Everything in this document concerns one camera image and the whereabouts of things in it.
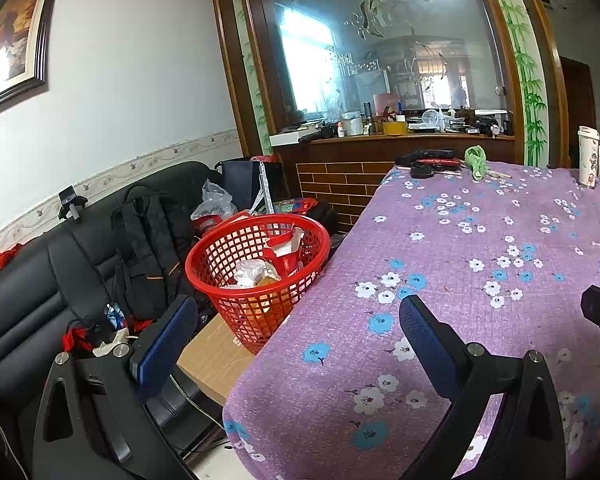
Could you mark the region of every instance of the cardboard box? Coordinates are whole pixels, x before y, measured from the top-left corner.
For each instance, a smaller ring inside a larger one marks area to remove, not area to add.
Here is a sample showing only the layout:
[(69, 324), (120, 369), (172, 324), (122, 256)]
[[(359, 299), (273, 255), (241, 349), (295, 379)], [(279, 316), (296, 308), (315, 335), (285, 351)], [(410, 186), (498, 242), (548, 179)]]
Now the cardboard box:
[(207, 397), (224, 406), (235, 381), (254, 358), (218, 314), (185, 347), (178, 366)]

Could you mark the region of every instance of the red plastic basket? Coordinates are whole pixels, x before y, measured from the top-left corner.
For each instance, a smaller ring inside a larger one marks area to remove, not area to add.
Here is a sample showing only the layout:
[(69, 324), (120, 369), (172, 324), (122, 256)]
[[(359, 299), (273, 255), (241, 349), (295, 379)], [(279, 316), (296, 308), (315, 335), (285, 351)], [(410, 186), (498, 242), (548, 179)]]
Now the red plastic basket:
[[(262, 257), (268, 238), (285, 234), (294, 226), (304, 230), (299, 250), (304, 265), (301, 270), (264, 287), (221, 288), (235, 283), (234, 269), (240, 260)], [(316, 279), (329, 248), (328, 232), (311, 218), (254, 216), (208, 232), (189, 252), (185, 270), (191, 284), (208, 295), (244, 347), (257, 354)]]

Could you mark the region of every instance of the white tile floor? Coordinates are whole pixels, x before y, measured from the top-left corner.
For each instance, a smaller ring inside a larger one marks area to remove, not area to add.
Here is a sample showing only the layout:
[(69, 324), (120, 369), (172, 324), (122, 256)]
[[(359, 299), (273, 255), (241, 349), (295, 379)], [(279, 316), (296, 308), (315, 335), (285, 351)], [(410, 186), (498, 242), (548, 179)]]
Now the white tile floor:
[(224, 446), (193, 457), (189, 467), (200, 480), (254, 480), (235, 451)]

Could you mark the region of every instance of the green cloth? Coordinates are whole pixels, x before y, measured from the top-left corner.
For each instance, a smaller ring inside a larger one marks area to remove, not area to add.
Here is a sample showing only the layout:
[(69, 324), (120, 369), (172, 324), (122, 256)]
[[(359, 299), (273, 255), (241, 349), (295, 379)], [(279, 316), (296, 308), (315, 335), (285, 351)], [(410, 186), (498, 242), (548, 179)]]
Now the green cloth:
[(482, 180), (488, 171), (487, 156), (482, 146), (472, 146), (464, 152), (464, 162), (471, 168), (475, 180)]

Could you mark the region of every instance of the black backpack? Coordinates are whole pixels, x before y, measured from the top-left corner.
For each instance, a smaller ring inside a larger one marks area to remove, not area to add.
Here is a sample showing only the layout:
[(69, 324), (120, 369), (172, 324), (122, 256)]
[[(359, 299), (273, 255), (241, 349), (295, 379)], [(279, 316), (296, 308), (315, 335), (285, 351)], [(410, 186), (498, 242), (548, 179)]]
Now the black backpack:
[(198, 328), (215, 314), (208, 297), (186, 277), (184, 263), (193, 243), (186, 208), (149, 186), (130, 187), (111, 214), (122, 263), (116, 266), (112, 299), (125, 316), (157, 319), (179, 294), (198, 304)]

